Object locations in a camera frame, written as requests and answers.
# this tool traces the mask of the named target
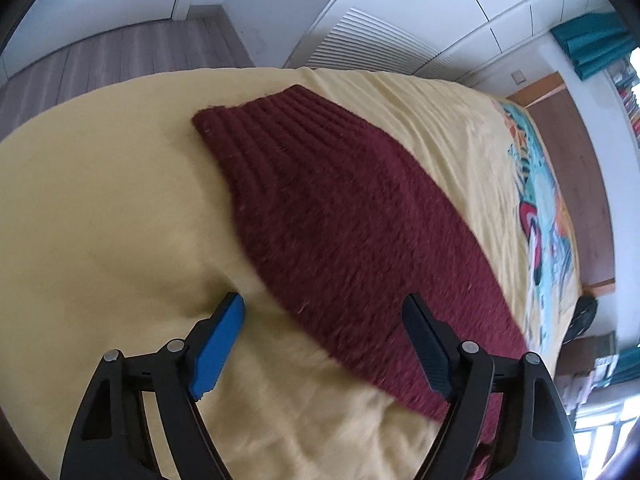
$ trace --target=mattress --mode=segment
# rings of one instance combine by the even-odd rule
[[[101,88],[0,144],[0,406],[60,474],[103,352],[153,352],[228,290],[246,322],[198,407],[236,479],[409,479],[438,423],[332,360],[238,242],[230,193],[190,119],[302,85],[399,142],[482,248],[529,349],[553,373],[580,295],[571,221],[526,111],[463,86],[388,73],[218,69]],[[178,478],[152,396],[161,471]]]

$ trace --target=wooden headboard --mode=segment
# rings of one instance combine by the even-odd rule
[[[615,287],[609,202],[595,150],[580,112],[556,72],[510,100],[527,108],[540,131],[574,223],[583,288],[596,296]]]

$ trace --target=light switch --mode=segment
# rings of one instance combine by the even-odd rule
[[[513,80],[516,82],[516,85],[521,85],[527,80],[527,78],[524,77],[522,70],[516,70],[515,72],[512,72],[511,77],[513,77]]]

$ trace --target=metal screw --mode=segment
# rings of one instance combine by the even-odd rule
[[[480,347],[473,341],[465,341],[462,343],[462,349],[468,354],[475,354]]]
[[[112,362],[115,361],[118,356],[120,355],[120,352],[118,352],[117,350],[107,350],[104,355],[102,356],[102,358],[107,361],[107,362]]]
[[[526,359],[527,363],[532,364],[532,365],[539,365],[540,364],[540,356],[538,354],[534,354],[533,352],[529,352],[527,353],[524,358]]]
[[[169,352],[179,352],[184,348],[184,341],[182,339],[173,339],[166,344],[166,349]]]

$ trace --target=white door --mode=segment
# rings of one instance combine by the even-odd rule
[[[36,0],[2,58],[7,74],[83,38],[113,28],[170,18],[175,0]]]

